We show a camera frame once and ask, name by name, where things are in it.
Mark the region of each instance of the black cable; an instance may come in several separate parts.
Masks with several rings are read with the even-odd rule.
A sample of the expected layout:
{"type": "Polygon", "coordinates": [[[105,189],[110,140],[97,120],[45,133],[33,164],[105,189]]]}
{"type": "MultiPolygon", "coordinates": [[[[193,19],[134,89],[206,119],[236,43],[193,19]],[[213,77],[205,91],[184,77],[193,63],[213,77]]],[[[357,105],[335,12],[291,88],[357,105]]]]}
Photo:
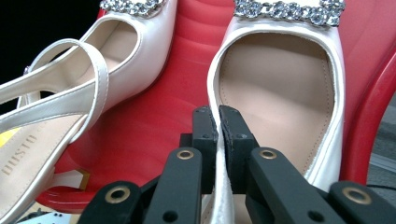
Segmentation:
{"type": "Polygon", "coordinates": [[[373,189],[391,189],[391,190],[395,190],[396,188],[391,187],[391,186],[385,186],[385,185],[373,185],[373,184],[369,184],[367,185],[368,188],[373,188],[373,189]]]}

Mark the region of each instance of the gray floor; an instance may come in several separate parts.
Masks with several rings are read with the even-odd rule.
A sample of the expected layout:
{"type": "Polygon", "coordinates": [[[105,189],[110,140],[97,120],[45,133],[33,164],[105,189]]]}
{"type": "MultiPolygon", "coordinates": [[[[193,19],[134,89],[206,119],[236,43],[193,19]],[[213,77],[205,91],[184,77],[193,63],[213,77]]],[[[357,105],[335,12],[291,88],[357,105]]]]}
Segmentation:
{"type": "MultiPolygon", "coordinates": [[[[393,95],[378,129],[367,184],[396,188],[396,94],[393,95]]],[[[395,190],[372,190],[396,207],[395,190]]]]}

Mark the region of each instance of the beige insole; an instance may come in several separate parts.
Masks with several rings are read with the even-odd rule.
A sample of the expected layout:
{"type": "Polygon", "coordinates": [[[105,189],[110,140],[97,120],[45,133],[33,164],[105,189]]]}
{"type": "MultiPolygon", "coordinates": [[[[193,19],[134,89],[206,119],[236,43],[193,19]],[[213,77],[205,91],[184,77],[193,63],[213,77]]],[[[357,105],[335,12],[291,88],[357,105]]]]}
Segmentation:
{"type": "MultiPolygon", "coordinates": [[[[108,70],[111,70],[134,50],[137,35],[135,29],[123,21],[105,21],[89,40],[101,51],[108,70]]],[[[78,49],[48,69],[51,74],[47,76],[65,76],[61,78],[67,83],[63,86],[77,86],[93,78],[94,72],[89,64],[91,62],[85,52],[78,49]]],[[[73,129],[81,118],[82,115],[73,115],[24,126],[0,148],[0,218],[21,198],[27,197],[29,200],[24,201],[23,209],[46,187],[53,164],[68,144],[68,140],[63,142],[64,137],[76,132],[73,129]],[[50,157],[55,157],[55,160],[48,163],[50,157]],[[46,173],[36,179],[43,167],[46,173]]]]}
{"type": "Polygon", "coordinates": [[[303,174],[329,125],[333,87],[325,51],[293,35],[236,41],[220,68],[220,100],[238,109],[260,146],[280,150],[303,174]]]}

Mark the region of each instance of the yellow sticker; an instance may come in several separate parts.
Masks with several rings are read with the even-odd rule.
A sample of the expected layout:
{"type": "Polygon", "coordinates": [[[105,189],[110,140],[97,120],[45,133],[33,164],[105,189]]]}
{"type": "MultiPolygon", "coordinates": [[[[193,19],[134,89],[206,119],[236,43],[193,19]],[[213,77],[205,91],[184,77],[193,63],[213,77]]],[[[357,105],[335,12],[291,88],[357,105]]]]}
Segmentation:
{"type": "Polygon", "coordinates": [[[2,147],[20,128],[0,133],[0,147],[2,147]]]}

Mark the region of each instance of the shoe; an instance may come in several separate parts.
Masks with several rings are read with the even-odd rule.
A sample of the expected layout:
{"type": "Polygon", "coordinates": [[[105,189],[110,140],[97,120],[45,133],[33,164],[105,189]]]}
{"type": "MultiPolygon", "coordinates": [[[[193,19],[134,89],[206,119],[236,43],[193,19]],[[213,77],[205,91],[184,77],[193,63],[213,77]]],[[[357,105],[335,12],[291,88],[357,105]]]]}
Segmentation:
{"type": "Polygon", "coordinates": [[[19,108],[0,117],[0,133],[19,128],[0,148],[0,223],[18,218],[48,186],[53,166],[69,143],[161,73],[177,1],[130,4],[103,1],[107,14],[80,41],[50,45],[25,76],[0,86],[1,102],[20,96],[19,108]],[[79,48],[49,63],[72,45],[79,48]],[[40,91],[56,93],[40,99],[40,91]]]}
{"type": "MultiPolygon", "coordinates": [[[[209,68],[209,103],[220,135],[219,106],[228,105],[241,112],[261,147],[280,150],[310,184],[326,190],[338,180],[341,162],[345,78],[336,26],[345,4],[285,2],[235,1],[209,68]]],[[[227,154],[222,141],[220,154],[227,154]]],[[[224,165],[216,168],[223,172],[215,188],[222,197],[214,207],[231,211],[221,202],[232,194],[221,180],[224,165]]]]}

